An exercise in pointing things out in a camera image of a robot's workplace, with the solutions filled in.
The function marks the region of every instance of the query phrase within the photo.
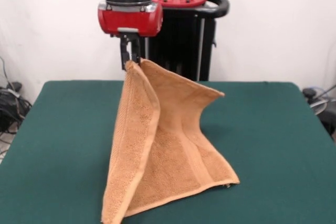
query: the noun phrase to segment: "towel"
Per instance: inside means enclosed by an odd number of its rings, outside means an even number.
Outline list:
[[[113,135],[102,222],[239,184],[200,130],[202,111],[223,93],[142,60],[129,61]]]

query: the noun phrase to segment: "towel hem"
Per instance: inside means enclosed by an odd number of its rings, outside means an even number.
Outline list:
[[[218,182],[213,182],[213,183],[210,183],[208,185],[199,187],[196,190],[188,191],[187,193],[184,193],[184,194],[179,194],[179,195],[176,195],[176,196],[168,197],[168,198],[165,198],[161,201],[151,203],[151,204],[148,204],[146,206],[136,208],[134,210],[127,211],[126,214],[125,214],[125,217],[136,215],[136,214],[139,214],[141,212],[150,210],[150,209],[155,208],[155,207],[163,206],[163,205],[165,205],[169,202],[175,201],[175,200],[179,200],[179,199],[182,199],[182,198],[186,198],[186,197],[189,197],[189,196],[199,194],[199,193],[201,193],[205,190],[208,190],[212,187],[215,187],[215,186],[224,186],[224,185],[228,185],[228,184],[240,184],[240,181],[239,180],[226,179],[226,180],[221,180],[221,181],[218,181]]]

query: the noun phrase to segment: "green table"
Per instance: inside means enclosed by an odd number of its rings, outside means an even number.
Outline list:
[[[290,83],[206,85],[227,94],[201,128],[241,184],[123,223],[336,223],[336,149]],[[0,165],[0,223],[100,223],[122,82],[45,84]]]

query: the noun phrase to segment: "black handle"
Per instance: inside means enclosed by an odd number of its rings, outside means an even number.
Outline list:
[[[225,16],[230,7],[228,0],[207,0],[215,3],[218,6],[198,6],[194,8],[169,8],[164,7],[164,15],[171,17],[191,17],[198,16],[199,18],[220,18]]]

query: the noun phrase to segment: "table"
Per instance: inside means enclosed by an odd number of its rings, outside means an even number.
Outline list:
[[[201,128],[241,184],[123,223],[336,223],[336,149],[291,83],[207,82],[226,93]],[[44,85],[0,165],[1,223],[100,223],[121,81]]]

